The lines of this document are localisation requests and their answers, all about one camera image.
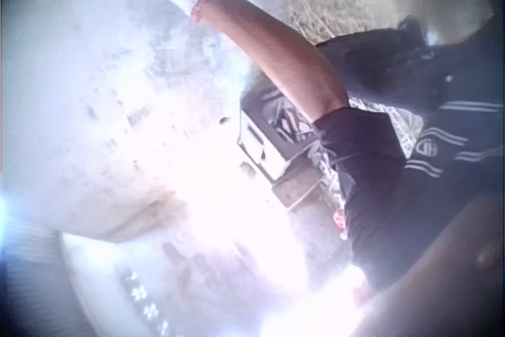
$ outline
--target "skin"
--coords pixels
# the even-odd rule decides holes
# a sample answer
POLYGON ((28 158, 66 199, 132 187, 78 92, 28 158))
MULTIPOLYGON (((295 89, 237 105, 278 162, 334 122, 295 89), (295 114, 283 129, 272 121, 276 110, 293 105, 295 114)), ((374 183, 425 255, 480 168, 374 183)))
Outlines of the skin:
POLYGON ((199 16, 232 39, 310 121, 349 106, 335 68, 293 29, 247 0, 204 0, 199 16))

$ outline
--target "ground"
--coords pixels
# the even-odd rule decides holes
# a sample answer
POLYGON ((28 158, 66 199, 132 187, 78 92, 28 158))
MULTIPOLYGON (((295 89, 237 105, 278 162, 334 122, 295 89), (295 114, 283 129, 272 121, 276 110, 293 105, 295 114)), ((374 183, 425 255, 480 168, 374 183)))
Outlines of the ground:
MULTIPOLYGON (((395 26, 407 14, 420 19, 431 41, 451 43, 490 15, 485 0, 252 1, 312 43, 395 26)), ((233 122, 223 132, 218 120, 236 119, 240 95, 258 75, 227 38, 192 24, 163 0, 2 0, 7 204, 45 227, 122 243, 125 260, 169 303, 175 278, 163 244, 181 240, 189 258, 203 251, 202 235, 228 220, 226 213, 208 212, 219 208, 209 203, 212 191, 226 185, 216 183, 222 167, 208 162, 240 163, 228 155, 233 122), (195 189, 207 191, 196 205, 195 189), (196 232, 195 219, 210 227, 196 232)), ((398 119, 408 151, 418 119, 387 111, 398 119)), ((255 219, 257 235, 270 224, 285 231, 280 247, 264 259, 284 259, 281 248, 294 230, 309 282, 322 283, 338 266, 342 246, 332 211, 310 198, 275 223, 267 215, 255 219)), ((273 241, 275 228, 267 230, 273 241)), ((296 267, 300 251, 293 246, 296 267)), ((265 251, 260 243, 254 249, 265 251)), ((237 259, 231 261, 233 268, 237 259)), ((110 281, 112 271, 95 269, 96 286, 101 274, 110 281)), ((91 295, 87 301, 93 303, 91 295)))

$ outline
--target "person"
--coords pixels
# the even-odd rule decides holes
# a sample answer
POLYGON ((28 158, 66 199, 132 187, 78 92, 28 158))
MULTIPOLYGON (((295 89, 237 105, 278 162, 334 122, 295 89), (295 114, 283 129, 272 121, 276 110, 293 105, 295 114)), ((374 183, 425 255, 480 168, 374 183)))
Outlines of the person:
POLYGON ((389 117, 350 107, 338 67, 293 29, 247 0, 170 1, 233 40, 313 124, 339 174, 354 264, 376 290, 402 277, 477 194, 503 194, 495 21, 444 50, 444 101, 406 158, 389 117))

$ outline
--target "forearm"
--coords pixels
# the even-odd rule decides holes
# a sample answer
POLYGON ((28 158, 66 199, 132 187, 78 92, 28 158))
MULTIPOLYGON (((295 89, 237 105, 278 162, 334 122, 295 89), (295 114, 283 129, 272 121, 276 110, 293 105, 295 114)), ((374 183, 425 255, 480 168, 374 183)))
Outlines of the forearm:
POLYGON ((293 29, 247 0, 205 0, 200 17, 230 37, 314 122, 349 102, 333 66, 293 29))

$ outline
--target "jacket sleeve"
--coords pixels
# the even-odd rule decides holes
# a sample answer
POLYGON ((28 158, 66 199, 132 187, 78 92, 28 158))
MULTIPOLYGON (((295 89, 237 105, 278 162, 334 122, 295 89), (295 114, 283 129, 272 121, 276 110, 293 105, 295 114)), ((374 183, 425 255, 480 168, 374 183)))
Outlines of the jacket sleeve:
POLYGON ((314 122, 331 166, 339 175, 353 262, 372 285, 388 281, 380 257, 395 255, 395 244, 380 225, 406 158, 387 114, 355 108, 335 110, 314 122))

